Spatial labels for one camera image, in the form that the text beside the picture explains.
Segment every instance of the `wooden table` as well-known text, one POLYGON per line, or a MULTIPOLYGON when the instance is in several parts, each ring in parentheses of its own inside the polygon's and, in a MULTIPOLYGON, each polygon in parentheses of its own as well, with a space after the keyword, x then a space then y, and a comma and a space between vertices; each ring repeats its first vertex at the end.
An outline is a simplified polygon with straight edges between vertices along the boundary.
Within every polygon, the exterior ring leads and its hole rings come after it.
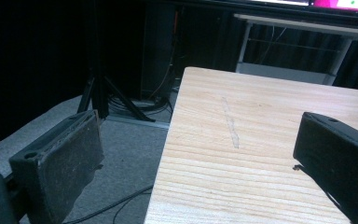
POLYGON ((305 111, 358 130, 358 91, 188 67, 145 223, 350 223, 293 170, 305 111))

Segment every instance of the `gray carpet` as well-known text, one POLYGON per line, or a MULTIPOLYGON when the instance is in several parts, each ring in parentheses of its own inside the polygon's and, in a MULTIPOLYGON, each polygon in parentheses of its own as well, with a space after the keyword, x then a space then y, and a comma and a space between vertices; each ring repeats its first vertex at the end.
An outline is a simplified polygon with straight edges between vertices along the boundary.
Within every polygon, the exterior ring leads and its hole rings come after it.
MULTIPOLYGON (((80 96, 63 102, 1 141, 0 173, 3 176, 10 174, 8 159, 63 119, 74 115, 79 102, 80 96)), ((166 107, 148 116, 169 125, 171 112, 166 107)), ((98 211, 139 189, 153 185, 155 181, 168 130, 111 119, 103 120, 100 128, 105 156, 103 168, 96 172, 92 182, 84 188, 65 222, 98 211)), ((115 223, 144 223, 149 198, 149 194, 134 198, 120 211, 115 223)), ((121 205, 81 223, 113 223, 121 205)), ((21 223, 29 223, 27 217, 21 223)))

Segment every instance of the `tripod leg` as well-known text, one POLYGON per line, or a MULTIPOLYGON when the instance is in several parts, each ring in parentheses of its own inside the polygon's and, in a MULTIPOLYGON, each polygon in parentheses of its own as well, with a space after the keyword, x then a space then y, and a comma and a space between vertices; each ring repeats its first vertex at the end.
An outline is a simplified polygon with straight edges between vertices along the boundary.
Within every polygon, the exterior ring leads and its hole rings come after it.
POLYGON ((81 97, 79 108, 77 109, 77 113, 84 112, 89 108, 91 94, 94 89, 94 76, 91 75, 89 80, 87 81, 87 86, 83 92, 83 96, 81 97))
POLYGON ((113 93, 120 99, 121 102, 123 102, 123 104, 130 110, 130 112, 132 112, 132 114, 140 120, 145 120, 145 121, 151 121, 154 122, 155 120, 148 118, 141 110, 139 110, 138 107, 136 107, 136 105, 129 100, 122 92, 121 90, 119 90, 115 84, 113 84, 113 82, 108 78, 108 77, 104 77, 108 87, 113 91, 113 93))

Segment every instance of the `wire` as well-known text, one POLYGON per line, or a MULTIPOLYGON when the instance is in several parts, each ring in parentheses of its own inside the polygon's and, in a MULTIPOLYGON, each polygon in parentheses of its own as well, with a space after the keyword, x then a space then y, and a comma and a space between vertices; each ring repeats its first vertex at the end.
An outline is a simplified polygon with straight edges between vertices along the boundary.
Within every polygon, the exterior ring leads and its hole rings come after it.
MULTIPOLYGON (((153 105, 137 104, 137 107, 143 112, 153 112, 153 111, 158 110, 157 113, 159 113, 159 112, 162 112, 166 108, 166 105, 168 102, 169 102, 169 99, 167 97, 162 97, 162 98, 159 98, 159 100, 156 101, 153 105)), ((118 100, 114 97, 109 97, 109 105, 115 111, 128 112, 128 108, 126 106, 124 106, 124 104, 120 100, 118 100)))
POLYGON ((172 87, 172 91, 179 92, 179 87, 178 86, 177 87, 172 87))
POLYGON ((170 101, 168 101, 168 106, 170 107, 170 109, 171 109, 171 116, 170 116, 170 120, 172 120, 172 115, 173 115, 173 106, 172 106, 172 104, 171 104, 171 102, 170 101))
POLYGON ((161 113, 162 111, 166 110, 167 106, 165 105, 163 108, 161 108, 160 110, 156 111, 156 112, 150 112, 150 113, 146 113, 146 115, 150 116, 150 115, 155 115, 158 113, 161 113))
MULTIPOLYGON (((142 193, 142 194, 140 194, 140 195, 150 195, 151 193, 142 193)), ((120 213, 120 211, 121 210, 123 210, 123 208, 130 202, 130 201, 132 201, 134 198, 131 198, 131 199, 129 199, 128 201, 126 201, 117 211, 116 211, 116 213, 115 213, 115 216, 113 217, 113 224, 115 224, 116 223, 116 218, 117 218, 117 216, 118 216, 118 213, 120 213)))
POLYGON ((136 191, 135 193, 133 193, 133 194, 127 196, 127 197, 124 197, 124 198, 118 200, 118 201, 115 202, 115 203, 112 203, 112 204, 106 206, 106 207, 103 208, 103 209, 100 209, 100 210, 98 210, 98 211, 96 211, 96 212, 94 212, 94 213, 91 213, 91 214, 89 214, 89 215, 87 215, 87 216, 85 216, 85 217, 82 217, 82 218, 79 218, 79 219, 76 219, 76 220, 73 220, 73 221, 69 221, 69 222, 64 222, 64 223, 62 223, 62 224, 76 224, 76 223, 80 223, 80 222, 82 222, 82 221, 86 221, 86 220, 88 220, 88 219, 90 219, 90 218, 92 218, 92 217, 96 217, 96 216, 100 215, 100 214, 103 213, 103 212, 106 212, 107 210, 109 210, 109 209, 111 209, 111 208, 114 208, 114 207, 118 206, 118 205, 121 204, 121 203, 126 202, 127 200, 132 200, 132 199, 135 198, 136 196, 139 196, 139 195, 141 195, 142 193, 144 193, 145 191, 147 191, 147 190, 149 190, 149 189, 152 189, 152 188, 153 188, 153 185, 151 185, 151 186, 149 186, 149 187, 147 187, 147 188, 144 188, 144 189, 140 189, 140 190, 136 191))
POLYGON ((268 47, 266 49, 266 51, 264 52, 263 56, 262 56, 262 59, 260 60, 260 64, 262 64, 264 62, 264 59, 266 58, 267 56, 267 53, 269 52, 269 49, 271 48, 272 45, 274 45, 280 38, 281 36, 283 35, 284 31, 286 31, 286 27, 281 31, 281 33, 278 35, 278 37, 275 38, 274 41, 272 41, 273 37, 274 37, 274 31, 275 31, 275 26, 272 26, 273 30, 272 30, 272 37, 269 41, 269 44, 268 44, 268 47))
POLYGON ((164 84, 165 82, 165 79, 167 78, 168 74, 170 73, 171 71, 171 68, 173 66, 172 62, 173 62, 173 56, 174 56, 174 53, 175 53, 175 49, 176 49, 176 38, 174 38, 174 41, 173 41, 173 48, 172 48, 172 52, 171 52, 171 58, 170 58, 170 63, 167 67, 167 71, 165 72, 165 75, 164 75, 164 78, 162 79, 161 83, 159 84, 159 86, 150 94, 150 96, 147 98, 148 100, 150 100, 154 94, 156 94, 156 92, 158 92, 160 90, 160 88, 162 87, 162 85, 164 84))

